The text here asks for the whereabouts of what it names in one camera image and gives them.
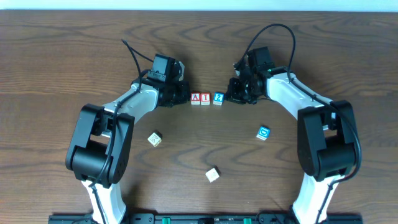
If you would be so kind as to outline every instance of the wood grain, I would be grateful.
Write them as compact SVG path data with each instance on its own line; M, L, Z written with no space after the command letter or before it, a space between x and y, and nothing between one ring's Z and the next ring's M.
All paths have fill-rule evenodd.
M177 58L192 90L214 93L226 91L231 65L255 33L275 22L296 34L299 79L354 106L363 167L339 185L328 211L396 222L397 14L0 11L0 223L91 210L65 155L80 108L117 98L137 77L120 38L149 57ZM271 29L254 47L265 45L276 64L287 64L285 30ZM272 130L266 142L255 138L261 125ZM157 148L147 142L155 129L164 136ZM124 201L159 213L287 209L303 177L296 136L296 121L270 101L158 108L134 127ZM204 173L213 165L222 176L209 184Z

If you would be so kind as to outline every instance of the white arm segment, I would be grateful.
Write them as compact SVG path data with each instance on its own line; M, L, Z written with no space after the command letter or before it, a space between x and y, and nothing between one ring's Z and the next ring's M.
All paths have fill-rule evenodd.
M291 78L295 78L294 82L296 84L307 90L311 95L316 95L319 100L322 100L325 103L331 102L331 99L320 96L305 86L302 82L296 79L296 76L293 73L291 73L290 76ZM287 73L281 73L269 78L267 81L267 93L269 98L280 103L290 114L294 116L295 119L297 119L297 112L300 109L304 109L309 106L323 106L321 103L313 101L311 96L308 96L306 93L294 86L293 83L291 83L287 78ZM325 180L321 182L317 182L313 177L310 177L304 173L300 194L298 195L297 200L293 203L293 211L300 223L315 223L318 211L328 190L328 184L330 184L332 180L340 178L343 178L343 176L336 175L325 178ZM322 222L326 219L326 210L337 185L338 184L335 184L333 186L333 190L330 192L325 207L322 210L319 222Z
M93 220L103 224L93 190L88 187L91 184L91 181L86 180L82 181L82 183L88 191L88 195L90 196L91 204L93 206ZM106 223L120 223L126 212L126 205L122 201L119 183L112 184L109 189L104 188L101 184L96 184L95 187L98 192L99 202L102 207L102 211L104 212Z
M113 113L116 104L120 100L130 95L131 93L135 92L137 87L138 83L132 84L131 89L122 96L120 96L117 100L105 104L104 105L105 110ZM140 92L132 96L126 102L124 102L120 107L118 114L127 113L135 117L134 120L135 124L142 118L142 116L144 116L146 113L156 108L158 96L159 92L155 88L149 85L142 84ZM102 135L110 137L111 133L103 132ZM103 223L100 211L98 210L97 201L93 194L93 190L88 187L91 184L91 182L87 180L87 181L82 181L82 183L86 187L88 194L90 195L91 204L94 210L93 220L98 223ZM104 188L101 184L96 184L95 187L98 192L99 204L102 207L106 223L107 224L120 223L126 212L126 205L122 200L119 183L112 184L109 189Z
M343 178L344 176L335 175L333 177L327 177L321 182L317 182L313 177L310 177L304 173L303 184L301 185L300 194L296 201L293 203L293 211L298 222L302 224L314 224L317 220L318 211L322 205L323 199L325 198L326 192L328 191L328 185L333 180ZM338 183L333 185L333 189L330 191L330 195L326 201L325 207L323 207L322 214L319 218L319 222L326 220L326 210L330 203L331 197L337 188Z
M293 73L290 73L292 78L296 76ZM314 91L309 89L303 83L301 83L298 79L295 78L294 82L299 84L302 88L310 92L311 94L316 94ZM295 119L297 119L297 111L299 109L304 109L308 106L319 107L322 104L313 101L310 96L299 90L293 83L289 82L287 78L287 73L281 73L278 75L274 75L272 78L267 80L267 94L268 97L276 102L280 103L287 111L293 115ZM317 98L329 103L331 99L325 98L318 94Z
M121 95L118 99L112 101L111 103L103 105L105 110L113 113L116 104L131 93L134 93L137 87L138 83L132 84L130 90L125 94ZM139 93L135 94L126 102L124 102L120 107L118 114L127 113L135 117L134 124L136 124L142 118L142 116L156 108L158 97L158 90L150 85L142 84ZM109 132L103 132L102 135L110 137Z

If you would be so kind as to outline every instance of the wooden cube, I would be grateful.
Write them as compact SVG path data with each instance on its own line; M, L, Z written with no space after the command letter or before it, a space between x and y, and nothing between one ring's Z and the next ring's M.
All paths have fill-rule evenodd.
M259 132L257 133L257 138L265 141L268 138L270 132L271 131L268 128L260 127Z
M201 105L210 105L210 93L201 93L200 94L200 104Z
M200 105L200 93L191 93L191 104Z
M220 177L220 175L218 174L218 172L215 168L212 168L211 170L206 172L206 177L210 181L210 183L212 183L213 181L218 179Z
M224 101L224 94L222 93L215 93L214 94L214 99L213 99L213 104L214 105L222 105Z
M149 136L148 141L153 145L153 146L157 146L162 139L160 138L160 136L158 136L156 133L152 133L151 136Z

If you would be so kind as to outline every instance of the robotic arm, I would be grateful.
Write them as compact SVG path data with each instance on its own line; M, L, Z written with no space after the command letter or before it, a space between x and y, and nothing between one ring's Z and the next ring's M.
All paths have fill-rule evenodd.
M334 102L318 95L298 81L293 73L289 77L288 68L275 67L267 47L251 50L247 54L247 63L234 67L239 78L230 79L227 100L256 104L259 97L266 96L297 119L298 158L305 174L292 211L299 223L326 220L326 209L338 184L332 188L332 182L350 172L356 164L356 150L353 133L347 124L324 104L338 109L351 124L355 124L351 105L347 101ZM327 129L337 132L326 138L323 131Z
M189 84L183 81L184 66L174 58L157 54L152 69L144 73L147 78L133 81L130 90L117 100L103 106L85 105L73 133L66 166L86 187L94 209L92 219L98 223L121 223L125 215L119 181L127 167L134 124L157 106L171 107L190 99ZM112 159L106 165L111 145L91 140L90 136L111 137L114 112L120 101L124 103L117 111ZM104 166L106 171L98 177ZM90 185L97 178L93 190Z

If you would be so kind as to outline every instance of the white robotic arm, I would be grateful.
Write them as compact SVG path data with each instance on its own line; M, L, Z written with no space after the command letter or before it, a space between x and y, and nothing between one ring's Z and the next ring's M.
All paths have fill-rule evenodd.
M93 205L92 220L97 223L121 223L126 214L119 181L127 166L134 124L157 106L171 107L190 98L181 62L156 55L152 69L141 76L144 73L147 78L134 81L118 99L103 106L84 106L73 133L66 165L86 187ZM92 134L111 139L114 135L113 146L92 141Z
M290 74L290 77L294 78L296 83L312 95L316 95L318 99L327 103L331 102L331 99L316 94L303 83L298 81L293 73ZM293 115L295 119L297 119L298 111L301 109L307 107L323 107L321 103L314 101L312 97L294 86L293 83L289 81L287 73L274 75L272 78L268 79L267 95L270 99L281 104L290 114ZM329 184L333 180L340 179L342 177L344 176L338 174L317 182L314 177L304 173L300 194L293 204L293 211L299 223L315 223L318 211L321 209L322 202L328 191ZM336 187L337 184L335 184L335 187L328 195L326 205L322 210L319 222L326 220L326 210Z

